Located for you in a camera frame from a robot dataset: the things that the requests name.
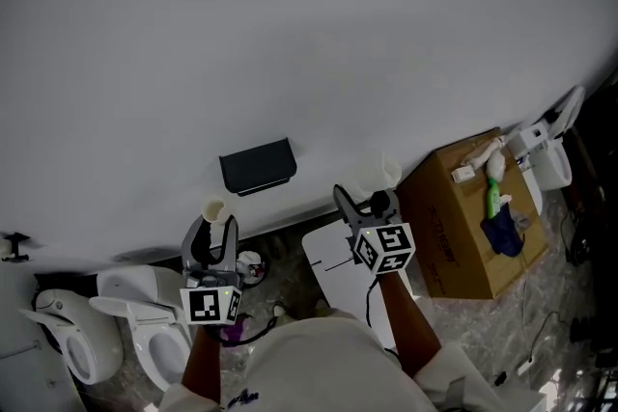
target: wall-mounted black holder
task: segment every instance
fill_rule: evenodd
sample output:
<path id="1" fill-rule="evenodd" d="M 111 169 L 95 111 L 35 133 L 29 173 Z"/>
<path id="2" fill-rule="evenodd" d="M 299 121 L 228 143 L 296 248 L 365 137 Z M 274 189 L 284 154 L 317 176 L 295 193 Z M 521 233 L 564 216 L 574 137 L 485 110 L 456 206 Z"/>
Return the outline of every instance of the wall-mounted black holder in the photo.
<path id="1" fill-rule="evenodd" d="M 219 156 L 228 191 L 247 196 L 284 184 L 296 173 L 296 160 L 288 139 Z"/>
<path id="2" fill-rule="evenodd" d="M 4 262 L 25 262 L 29 261 L 30 257 L 27 254 L 20 255 L 19 254 L 19 242 L 23 242 L 25 240 L 30 240 L 28 235 L 24 235 L 23 233 L 15 232 L 10 235 L 5 235 L 5 237 L 9 242 L 11 242 L 11 255 L 8 258 L 3 258 Z"/>

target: toilet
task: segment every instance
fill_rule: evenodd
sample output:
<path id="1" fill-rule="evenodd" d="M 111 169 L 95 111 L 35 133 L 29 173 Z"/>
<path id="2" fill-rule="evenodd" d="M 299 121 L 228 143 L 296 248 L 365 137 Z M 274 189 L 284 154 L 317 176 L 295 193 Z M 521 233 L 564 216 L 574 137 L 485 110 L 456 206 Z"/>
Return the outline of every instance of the toilet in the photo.
<path id="1" fill-rule="evenodd" d="M 191 349 L 181 301 L 183 276 L 155 266 L 123 266 L 97 275 L 90 305 L 128 320 L 144 372 L 162 391 L 180 383 Z"/>
<path id="2" fill-rule="evenodd" d="M 95 311 L 70 290 L 44 290 L 35 301 L 36 311 L 19 311 L 43 324 L 56 339 L 73 375 L 94 385 L 112 377 L 123 363 L 123 342 L 113 317 Z"/>
<path id="3" fill-rule="evenodd" d="M 574 124 L 584 96 L 584 89 L 575 86 L 554 109 L 557 118 L 553 123 L 540 119 L 519 130 L 508 143 L 535 198 L 539 214 L 542 208 L 541 191 L 567 187 L 573 180 L 569 157 L 562 146 L 562 135 Z"/>

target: fiducial marker cube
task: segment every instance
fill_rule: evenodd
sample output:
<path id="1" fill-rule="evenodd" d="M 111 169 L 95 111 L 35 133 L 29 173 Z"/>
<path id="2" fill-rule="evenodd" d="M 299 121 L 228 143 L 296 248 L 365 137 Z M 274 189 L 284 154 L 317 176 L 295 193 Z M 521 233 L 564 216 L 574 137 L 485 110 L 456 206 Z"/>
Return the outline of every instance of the fiducial marker cube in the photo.
<path id="1" fill-rule="evenodd" d="M 236 323 L 242 292 L 236 287 L 181 288 L 184 316 L 188 324 Z"/>
<path id="2" fill-rule="evenodd" d="M 364 229 L 354 245 L 354 253 L 374 275 L 405 268 L 415 250 L 408 223 Z"/>

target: person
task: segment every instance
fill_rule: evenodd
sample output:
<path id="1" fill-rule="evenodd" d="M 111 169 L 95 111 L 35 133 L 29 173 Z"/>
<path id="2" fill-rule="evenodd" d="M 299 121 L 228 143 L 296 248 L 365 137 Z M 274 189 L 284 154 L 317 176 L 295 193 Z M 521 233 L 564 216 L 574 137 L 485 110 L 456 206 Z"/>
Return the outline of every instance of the person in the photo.
<path id="1" fill-rule="evenodd" d="M 379 277 L 399 361 L 364 322 L 335 312 L 273 328 L 257 340 L 238 412 L 491 411 L 504 406 L 464 352 L 442 346 L 398 273 Z M 180 384 L 159 412 L 222 410 L 219 343 L 200 327 Z"/>

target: floor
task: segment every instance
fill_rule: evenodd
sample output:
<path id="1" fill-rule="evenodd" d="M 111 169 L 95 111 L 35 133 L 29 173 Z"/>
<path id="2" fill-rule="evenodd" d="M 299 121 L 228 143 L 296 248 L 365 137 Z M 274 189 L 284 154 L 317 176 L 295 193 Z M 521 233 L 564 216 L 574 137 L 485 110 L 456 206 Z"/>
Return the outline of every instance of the floor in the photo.
<path id="1" fill-rule="evenodd" d="M 569 330 L 551 316 L 538 339 L 535 365 L 522 378 L 515 369 L 527 359 L 530 345 L 547 315 L 558 311 L 560 319 L 594 312 L 592 272 L 589 263 L 574 268 L 567 264 L 560 226 L 567 209 L 560 192 L 545 196 L 544 224 L 548 252 L 511 289 L 494 301 L 431 299 L 417 263 L 407 274 L 418 304 L 433 325 L 440 340 L 458 342 L 486 379 L 494 380 L 506 371 L 510 379 L 533 390 L 548 393 L 548 410 L 569 410 L 573 398 L 586 396 L 592 387 L 592 356 L 586 343 L 571 344 Z M 267 278 L 257 287 L 246 290 L 240 312 L 247 313 L 244 336 L 262 329 L 270 319 L 270 306 L 282 300 L 296 311 L 295 316 L 311 315 L 322 292 L 301 247 L 303 236 L 321 225 L 334 221 L 327 215 L 292 226 L 278 233 L 243 242 L 241 247 L 259 251 L 271 259 Z M 567 241 L 573 234 L 570 220 L 563 224 Z M 100 411 L 139 411 L 148 404 L 160 403 L 162 393 L 141 371 L 132 349 L 130 333 L 120 321 L 126 359 L 112 379 L 86 387 L 84 398 L 89 409 Z M 227 403 L 241 384 L 251 345 L 223 349 L 221 355 L 223 403 Z"/>

